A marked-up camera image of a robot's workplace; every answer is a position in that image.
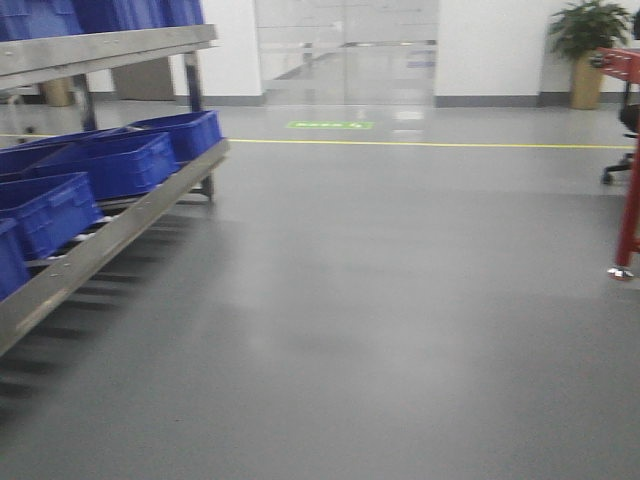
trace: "green plant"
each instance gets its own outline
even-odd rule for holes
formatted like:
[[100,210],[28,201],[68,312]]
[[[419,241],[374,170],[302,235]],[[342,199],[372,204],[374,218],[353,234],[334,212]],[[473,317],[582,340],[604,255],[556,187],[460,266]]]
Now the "green plant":
[[569,60],[577,60],[598,47],[611,48],[616,41],[626,45],[631,15],[616,3],[582,0],[554,13],[559,17],[549,33],[556,35],[552,51]]

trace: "caster wheel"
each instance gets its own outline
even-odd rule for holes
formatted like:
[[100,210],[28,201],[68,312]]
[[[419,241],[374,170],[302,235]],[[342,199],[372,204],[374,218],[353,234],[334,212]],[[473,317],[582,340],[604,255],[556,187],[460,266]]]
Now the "caster wheel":
[[634,278],[633,273],[623,267],[610,268],[607,270],[607,273],[609,274],[609,278],[620,282],[629,282]]

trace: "green floor sign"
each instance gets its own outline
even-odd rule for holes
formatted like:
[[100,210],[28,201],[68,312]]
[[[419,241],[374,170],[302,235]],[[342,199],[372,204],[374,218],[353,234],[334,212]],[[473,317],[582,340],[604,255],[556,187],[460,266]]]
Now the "green floor sign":
[[287,128],[317,128],[326,130],[371,130],[373,122],[289,122]]

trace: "potted plant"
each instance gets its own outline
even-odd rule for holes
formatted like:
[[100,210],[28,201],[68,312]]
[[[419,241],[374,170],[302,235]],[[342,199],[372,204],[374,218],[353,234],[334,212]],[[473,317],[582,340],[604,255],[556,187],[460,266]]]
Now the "potted plant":
[[573,63],[571,75],[571,107],[582,110],[597,108],[602,72],[589,63],[598,47],[626,45],[631,20],[629,12],[617,3],[581,0],[553,14],[552,51]]

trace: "yellow floor line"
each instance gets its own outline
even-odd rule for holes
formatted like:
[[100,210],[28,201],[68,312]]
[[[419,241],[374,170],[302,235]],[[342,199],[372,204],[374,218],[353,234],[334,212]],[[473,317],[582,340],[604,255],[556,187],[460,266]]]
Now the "yellow floor line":
[[378,145],[399,147],[454,147],[454,148],[558,148],[558,149],[601,149],[630,150],[631,145],[584,145],[584,144],[544,144],[544,143],[438,143],[438,142],[364,142],[352,140],[260,140],[230,138],[234,143],[275,143],[285,145]]

